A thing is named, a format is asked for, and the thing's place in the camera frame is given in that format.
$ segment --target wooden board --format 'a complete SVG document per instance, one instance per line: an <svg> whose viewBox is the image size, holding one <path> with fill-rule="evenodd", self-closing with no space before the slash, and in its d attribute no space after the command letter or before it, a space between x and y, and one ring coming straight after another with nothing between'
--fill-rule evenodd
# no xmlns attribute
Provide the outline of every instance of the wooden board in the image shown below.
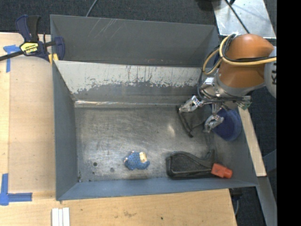
<svg viewBox="0 0 301 226"><path fill-rule="evenodd" d="M1 226L50 225L51 209L70 209L71 226L236 226L229 191L114 197L57 202L43 194L33 202L0 208Z"/></svg>

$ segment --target blue object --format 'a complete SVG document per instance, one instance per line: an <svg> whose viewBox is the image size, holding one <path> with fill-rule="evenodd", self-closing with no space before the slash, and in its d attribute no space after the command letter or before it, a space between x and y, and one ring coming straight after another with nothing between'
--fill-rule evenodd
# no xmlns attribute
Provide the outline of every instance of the blue object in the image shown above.
<svg viewBox="0 0 301 226"><path fill-rule="evenodd" d="M14 45L9 45L9 46L4 46L3 49L8 53L14 53L20 51L20 48L18 46ZM6 73L10 71L10 58L7 59L6 62Z"/></svg>
<svg viewBox="0 0 301 226"><path fill-rule="evenodd" d="M143 170L143 169L146 169L149 166L150 161L141 162L141 160L140 160L140 153L138 153L138 152L132 152L125 159L124 164L130 170L134 170L134 169L141 169L141 170Z"/></svg>
<svg viewBox="0 0 301 226"><path fill-rule="evenodd" d="M24 38L24 42L35 42L39 45L39 52L33 56L40 57L49 62L49 52L47 52L46 46L43 42L39 41L37 25L40 16L28 16L22 15L16 20L16 29L19 34ZM65 44L63 38L58 36L55 37L54 43L51 45L56 45L56 53L60 60L63 59L65 55Z"/></svg>
<svg viewBox="0 0 301 226"><path fill-rule="evenodd" d="M218 115L222 116L224 121L217 127L213 128L212 131L225 141L235 140L239 136L242 129L242 122L237 111L226 111L225 109L221 109L218 112Z"/></svg>
<svg viewBox="0 0 301 226"><path fill-rule="evenodd" d="M2 175L0 205L8 206L10 202L31 202L32 193L9 194L8 193L8 173Z"/></svg>

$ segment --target wooden table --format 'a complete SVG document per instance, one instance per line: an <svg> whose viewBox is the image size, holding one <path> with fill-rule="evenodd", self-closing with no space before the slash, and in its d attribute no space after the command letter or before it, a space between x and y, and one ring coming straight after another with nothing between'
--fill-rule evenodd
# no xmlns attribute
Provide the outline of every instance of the wooden table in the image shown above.
<svg viewBox="0 0 301 226"><path fill-rule="evenodd" d="M0 33L3 46L23 42L18 33ZM52 208L70 209L77 225L237 225L228 189L55 200L55 149L51 64L18 56L0 62L0 176L8 173L8 192L32 192L32 202L0 206L1 226L51 225ZM258 176L265 176L261 153L248 111L240 110Z"/></svg>

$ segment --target metal plate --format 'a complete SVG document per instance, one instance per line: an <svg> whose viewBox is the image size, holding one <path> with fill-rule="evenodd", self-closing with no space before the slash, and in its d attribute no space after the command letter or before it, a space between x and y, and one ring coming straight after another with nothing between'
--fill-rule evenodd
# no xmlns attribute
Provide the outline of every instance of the metal plate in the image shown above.
<svg viewBox="0 0 301 226"><path fill-rule="evenodd" d="M225 0L214 0L212 5L220 35L247 33ZM263 0L236 0L232 7L250 33L266 39L276 38Z"/></svg>

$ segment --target clamp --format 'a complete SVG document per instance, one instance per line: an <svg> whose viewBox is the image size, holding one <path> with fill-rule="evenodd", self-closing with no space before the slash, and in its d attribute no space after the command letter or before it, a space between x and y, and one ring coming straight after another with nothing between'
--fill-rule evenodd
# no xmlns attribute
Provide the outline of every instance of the clamp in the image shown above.
<svg viewBox="0 0 301 226"><path fill-rule="evenodd" d="M44 41L39 41L37 31L39 20L40 16L38 15L22 15L16 20L16 29L18 30L19 34L21 34L24 38L24 43L19 46L19 51L1 56L0 61L10 59L19 55L25 55L40 57L50 62L50 53L47 51L47 47L54 45L56 46L56 54L58 56L58 59L63 59L65 55L65 45L63 38L57 36L54 38L53 41L45 42L44 34Z"/></svg>

